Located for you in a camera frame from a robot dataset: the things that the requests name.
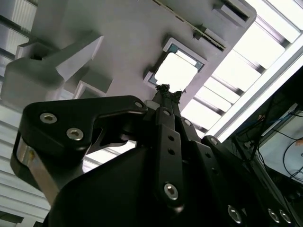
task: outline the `black cable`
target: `black cable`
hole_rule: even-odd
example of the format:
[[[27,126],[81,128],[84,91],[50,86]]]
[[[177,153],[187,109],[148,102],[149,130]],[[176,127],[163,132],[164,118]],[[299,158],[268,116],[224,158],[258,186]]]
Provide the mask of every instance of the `black cable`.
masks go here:
[[[293,115],[293,116],[296,116],[296,117],[303,117],[301,115],[297,115],[297,114],[294,114],[294,113],[290,113],[290,115]]]
[[[277,132],[277,133],[280,133],[281,135],[284,135],[285,137],[290,138],[290,139],[292,139],[292,140],[298,140],[298,139],[292,138],[292,137],[290,137],[290,136],[287,136],[286,134],[284,134],[284,133],[282,133],[282,132],[280,132],[280,131],[278,131],[278,130],[272,129],[272,131],[275,131],[275,132]]]
[[[284,169],[285,169],[285,170],[288,172],[288,174],[290,175],[290,178],[294,178],[296,175],[298,175],[298,174],[303,170],[303,166],[302,166],[302,168],[301,168],[300,170],[298,170],[298,171],[295,172],[294,174],[291,174],[291,173],[288,171],[288,169],[286,168],[286,164],[285,164],[285,156],[286,156],[287,151],[288,151],[289,148],[290,148],[294,143],[296,143],[298,140],[303,140],[303,137],[301,137],[301,138],[299,138],[299,139],[293,141],[291,144],[289,144],[288,147],[286,148],[286,150],[284,151],[284,154],[283,154],[283,166],[284,166]]]
[[[266,113],[265,113],[265,117],[264,117],[264,120],[262,121],[262,125],[261,125],[261,128],[259,130],[259,136],[258,136],[258,139],[256,140],[256,145],[254,146],[254,149],[251,153],[251,156],[250,156],[250,161],[253,160],[254,156],[256,155],[256,152],[257,152],[257,148],[258,148],[258,144],[260,143],[261,141],[261,138],[262,138],[262,133],[264,132],[265,130],[265,127],[266,127],[266,123],[267,123],[267,119],[268,119],[268,116],[269,116],[269,112],[270,112],[270,109],[272,107],[274,103],[274,96],[272,96],[271,100],[270,100],[270,103],[268,105],[268,108],[266,110]]]

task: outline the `screw hole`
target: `screw hole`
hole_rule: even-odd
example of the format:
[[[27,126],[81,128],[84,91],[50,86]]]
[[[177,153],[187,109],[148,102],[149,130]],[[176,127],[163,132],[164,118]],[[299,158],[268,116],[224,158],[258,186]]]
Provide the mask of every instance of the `screw hole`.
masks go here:
[[[172,136],[169,136],[169,140],[175,141],[175,138],[173,138]]]
[[[71,131],[71,135],[79,136],[80,134],[77,131]]]
[[[168,112],[167,110],[163,111],[167,116],[170,116],[170,112]]]
[[[218,171],[215,168],[212,168],[214,174],[219,175]]]
[[[53,120],[53,117],[50,116],[50,115],[47,115],[47,116],[44,116],[44,119],[45,119],[46,121],[52,121],[52,120]]]
[[[169,149],[169,154],[171,154],[171,155],[175,155],[175,152],[174,152],[174,150],[172,150],[172,149]]]

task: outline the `gray plastic part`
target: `gray plastic part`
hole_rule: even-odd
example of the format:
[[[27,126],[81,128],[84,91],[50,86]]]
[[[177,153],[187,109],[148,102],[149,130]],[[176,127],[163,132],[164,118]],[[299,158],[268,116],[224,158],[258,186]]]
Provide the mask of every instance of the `gray plastic part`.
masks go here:
[[[246,18],[243,19],[240,16],[235,13],[235,10],[240,12],[242,15],[244,15]],[[215,5],[214,12],[221,18],[221,19],[227,19],[231,21],[236,26],[246,27],[247,22],[250,17],[253,16],[252,13],[247,11],[247,8],[244,7],[242,4],[239,4],[239,2],[230,0],[226,2],[220,2]]]
[[[34,58],[43,59],[45,56],[54,52],[54,49],[42,43],[30,41],[17,47],[15,60],[19,58]]]
[[[112,82],[93,70],[89,70],[79,81],[73,99],[104,97]]]
[[[58,100],[64,79],[44,61],[20,58],[6,66],[1,90],[3,103],[22,111],[28,104]]]
[[[102,39],[91,32],[41,61],[29,58],[33,54],[46,54],[49,49],[44,45],[27,43],[20,46],[17,58],[21,58],[6,67],[1,99],[19,111],[30,103],[58,100],[65,81],[94,58]]]

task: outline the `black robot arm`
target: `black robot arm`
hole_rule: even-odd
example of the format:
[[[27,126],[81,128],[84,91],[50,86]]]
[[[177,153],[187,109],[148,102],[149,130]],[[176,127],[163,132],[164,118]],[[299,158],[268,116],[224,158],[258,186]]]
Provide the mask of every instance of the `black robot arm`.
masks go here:
[[[45,227],[294,226],[291,215],[216,138],[180,116],[161,86],[153,110],[133,96],[24,109],[11,166],[52,208]],[[136,148],[83,173],[86,154]]]

